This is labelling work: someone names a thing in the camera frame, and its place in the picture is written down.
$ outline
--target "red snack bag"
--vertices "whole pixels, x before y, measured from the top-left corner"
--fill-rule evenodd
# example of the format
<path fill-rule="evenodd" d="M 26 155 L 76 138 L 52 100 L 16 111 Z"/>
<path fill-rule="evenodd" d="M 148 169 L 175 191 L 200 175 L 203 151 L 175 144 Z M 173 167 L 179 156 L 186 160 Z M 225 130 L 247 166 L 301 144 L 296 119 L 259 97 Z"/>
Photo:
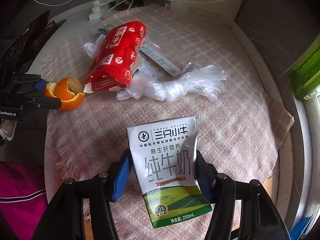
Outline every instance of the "red snack bag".
<path fill-rule="evenodd" d="M 120 90 L 129 87 L 138 51 L 146 36 L 139 21 L 122 24 L 108 32 L 100 54 L 90 68 L 85 83 L 92 92 L 98 89 Z"/>

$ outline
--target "magenta fabric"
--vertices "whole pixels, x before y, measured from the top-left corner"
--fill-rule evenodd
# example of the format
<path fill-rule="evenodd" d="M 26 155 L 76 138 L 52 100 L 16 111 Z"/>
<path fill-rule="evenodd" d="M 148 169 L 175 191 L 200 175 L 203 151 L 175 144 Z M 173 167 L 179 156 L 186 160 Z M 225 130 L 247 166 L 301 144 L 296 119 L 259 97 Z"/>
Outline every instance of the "magenta fabric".
<path fill-rule="evenodd" d="M 20 240 L 31 239 L 47 206 L 43 171 L 29 165 L 0 162 L 0 210 Z"/>

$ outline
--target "orange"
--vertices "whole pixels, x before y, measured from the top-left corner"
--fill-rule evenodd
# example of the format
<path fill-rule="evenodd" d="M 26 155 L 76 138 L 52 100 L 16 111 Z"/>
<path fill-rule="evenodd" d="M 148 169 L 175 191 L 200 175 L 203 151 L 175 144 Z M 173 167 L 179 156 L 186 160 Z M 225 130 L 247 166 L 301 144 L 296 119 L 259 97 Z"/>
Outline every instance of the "orange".
<path fill-rule="evenodd" d="M 64 78 L 58 83 L 49 82 L 44 89 L 44 96 L 60 98 L 60 111 L 73 110 L 84 99 L 84 87 L 75 78 Z"/>

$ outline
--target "bolt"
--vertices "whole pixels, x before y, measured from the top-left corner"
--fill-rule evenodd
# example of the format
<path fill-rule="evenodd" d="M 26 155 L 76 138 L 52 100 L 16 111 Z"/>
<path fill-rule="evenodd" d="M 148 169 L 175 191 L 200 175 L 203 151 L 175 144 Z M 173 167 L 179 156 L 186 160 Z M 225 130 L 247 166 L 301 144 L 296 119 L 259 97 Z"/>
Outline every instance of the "bolt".
<path fill-rule="evenodd" d="M 259 186 L 259 185 L 260 185 L 260 181 L 258 181 L 258 180 L 256 180 L 256 179 L 253 179 L 253 180 L 252 180 L 252 184 L 253 184 L 254 186 Z"/>
<path fill-rule="evenodd" d="M 64 181 L 65 184 L 72 184 L 73 183 L 73 179 L 72 178 L 67 178 L 65 181 Z"/>
<path fill-rule="evenodd" d="M 219 179 L 226 179 L 227 178 L 226 174 L 224 174 L 224 173 L 218 173 L 217 176 Z"/>
<path fill-rule="evenodd" d="M 100 178 L 105 178 L 106 176 L 108 176 L 108 173 L 106 171 L 102 171 L 99 173 Z"/>

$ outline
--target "green plastic object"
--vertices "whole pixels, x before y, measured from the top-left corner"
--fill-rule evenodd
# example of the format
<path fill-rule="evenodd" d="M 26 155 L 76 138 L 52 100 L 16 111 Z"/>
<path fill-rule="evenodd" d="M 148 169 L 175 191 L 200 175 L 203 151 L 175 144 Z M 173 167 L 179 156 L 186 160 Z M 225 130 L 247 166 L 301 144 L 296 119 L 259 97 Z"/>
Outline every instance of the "green plastic object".
<path fill-rule="evenodd" d="M 320 35 L 286 77 L 297 100 L 309 100 L 320 92 Z"/>

